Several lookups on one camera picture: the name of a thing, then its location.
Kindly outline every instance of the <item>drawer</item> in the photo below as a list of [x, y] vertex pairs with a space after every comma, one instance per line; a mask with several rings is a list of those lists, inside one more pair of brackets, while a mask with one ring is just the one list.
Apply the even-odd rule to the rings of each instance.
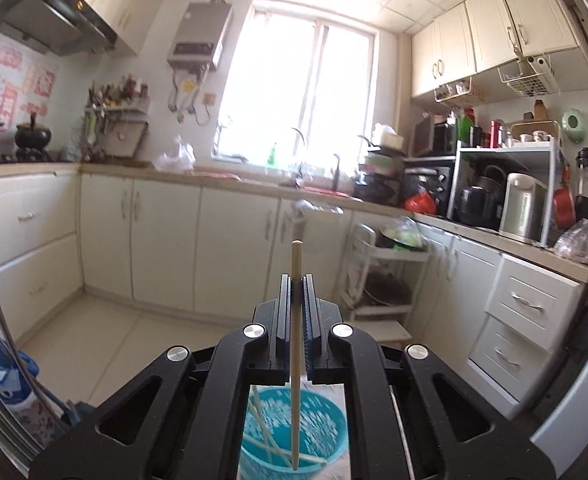
[[0, 303], [16, 340], [83, 285], [76, 235], [0, 267]]
[[560, 345], [583, 285], [503, 255], [485, 310], [541, 348]]
[[76, 231], [75, 174], [0, 178], [0, 265]]
[[517, 400], [523, 400], [548, 357], [547, 352], [491, 316], [469, 356]]

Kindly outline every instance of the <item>blue mop bucket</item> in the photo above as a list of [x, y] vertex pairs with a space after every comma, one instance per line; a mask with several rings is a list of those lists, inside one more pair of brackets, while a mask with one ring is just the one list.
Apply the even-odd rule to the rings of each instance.
[[[291, 440], [291, 391], [276, 386], [259, 391], [261, 411], [267, 429], [283, 450], [292, 450]], [[244, 434], [263, 444], [261, 428], [254, 416], [245, 413]], [[311, 390], [300, 392], [300, 452], [327, 460], [327, 464], [308, 462], [301, 458], [298, 470], [287, 466], [280, 454], [268, 452], [248, 440], [243, 440], [238, 462], [245, 480], [307, 480], [326, 465], [338, 460], [347, 450], [347, 420], [343, 411], [327, 399]]]

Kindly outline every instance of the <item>window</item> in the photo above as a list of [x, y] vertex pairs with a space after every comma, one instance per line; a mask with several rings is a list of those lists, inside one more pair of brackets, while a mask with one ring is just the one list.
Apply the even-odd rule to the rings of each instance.
[[[355, 168], [372, 59], [373, 36], [257, 10], [234, 53], [215, 155], [279, 169], [304, 161], [322, 170], [334, 165], [337, 153], [341, 168]], [[292, 127], [303, 133], [304, 144]]]

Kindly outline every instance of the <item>electrical outlet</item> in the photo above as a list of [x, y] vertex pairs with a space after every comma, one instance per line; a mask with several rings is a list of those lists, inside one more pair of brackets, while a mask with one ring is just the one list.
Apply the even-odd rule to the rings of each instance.
[[216, 103], [216, 94], [205, 92], [205, 94], [203, 94], [203, 104], [205, 106], [214, 106], [214, 103]]

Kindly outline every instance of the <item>water heater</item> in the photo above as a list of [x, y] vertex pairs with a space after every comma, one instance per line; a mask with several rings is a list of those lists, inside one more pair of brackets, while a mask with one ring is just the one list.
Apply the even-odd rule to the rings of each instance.
[[232, 5], [223, 0], [191, 3], [178, 26], [167, 62], [175, 70], [206, 65], [216, 70], [231, 19]]

